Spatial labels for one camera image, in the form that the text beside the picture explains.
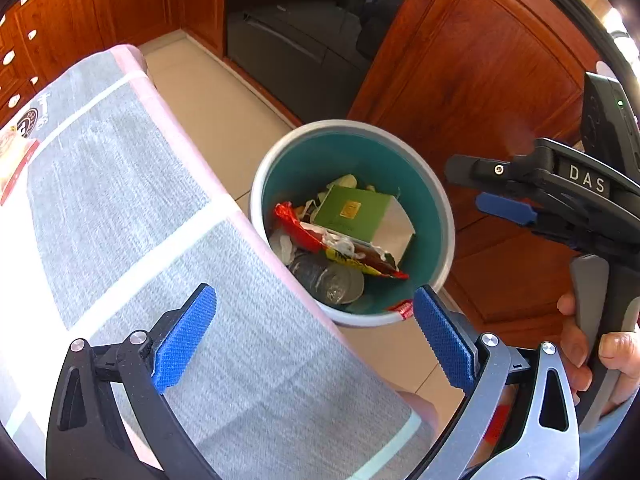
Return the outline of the person's right hand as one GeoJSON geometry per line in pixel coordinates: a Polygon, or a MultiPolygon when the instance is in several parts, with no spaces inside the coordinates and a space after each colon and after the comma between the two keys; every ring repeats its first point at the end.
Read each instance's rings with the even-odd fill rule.
{"type": "MultiPolygon", "coordinates": [[[[556,303],[556,307],[563,315],[560,339],[561,358],[574,401],[578,402],[577,393],[587,391],[592,383],[592,370],[587,365],[588,341],[575,322],[575,296],[571,292],[564,294],[556,303]]],[[[602,416],[605,416],[624,404],[639,389],[639,325],[636,324],[632,332],[603,335],[598,356],[602,365],[608,370],[617,370],[620,373],[603,408],[602,416]]]]}

